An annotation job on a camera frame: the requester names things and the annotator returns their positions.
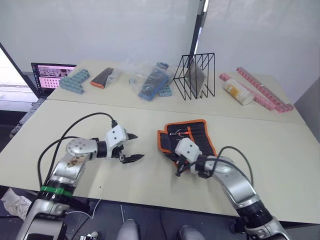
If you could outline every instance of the white wall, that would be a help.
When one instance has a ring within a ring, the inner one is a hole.
[[[294,103],[320,76],[320,0],[210,0],[197,53],[269,74]]]
[[[178,64],[190,51],[199,0],[1,0],[0,42],[30,62],[82,59]]]

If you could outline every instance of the black and orange tool pouch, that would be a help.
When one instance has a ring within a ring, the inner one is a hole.
[[[179,157],[175,154],[175,149],[182,138],[190,138],[198,145],[203,155],[217,156],[204,119],[168,123],[164,131],[157,131],[158,149],[172,161],[177,161]]]

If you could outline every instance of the green band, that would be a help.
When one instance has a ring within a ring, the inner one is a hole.
[[[44,192],[48,192],[48,193],[54,193],[57,195],[65,195],[67,197],[72,197],[72,193],[69,191],[66,191],[64,188],[62,187],[51,187],[51,186],[42,186],[40,188],[40,191],[44,191]]]

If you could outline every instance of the yellow label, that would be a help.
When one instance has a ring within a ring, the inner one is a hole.
[[[229,87],[228,87],[228,92],[229,92],[234,98],[236,98],[236,96],[237,96],[238,93],[239,93],[239,90],[236,89],[235,86],[233,86],[233,85],[230,84]]]

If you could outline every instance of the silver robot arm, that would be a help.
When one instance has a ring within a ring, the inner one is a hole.
[[[71,140],[66,146],[64,157],[56,164],[49,180],[40,188],[16,239],[64,240],[67,226],[63,218],[70,208],[86,162],[95,158],[119,158],[123,164],[135,162],[144,155],[126,157],[122,154],[123,143],[135,138],[137,136],[116,125],[106,134],[104,141],[84,138]]]
[[[216,157],[202,155],[199,147],[189,138],[185,137],[179,141],[175,153],[180,156],[182,163],[187,161],[191,164],[203,159],[201,163],[192,165],[190,171],[193,174],[210,176]],[[233,164],[228,157],[221,156],[219,159]],[[183,167],[181,162],[178,162],[177,171]],[[249,180],[238,170],[231,165],[218,162],[212,176],[222,185],[222,190],[245,222],[245,230],[252,239],[290,240],[276,217],[265,208]]]

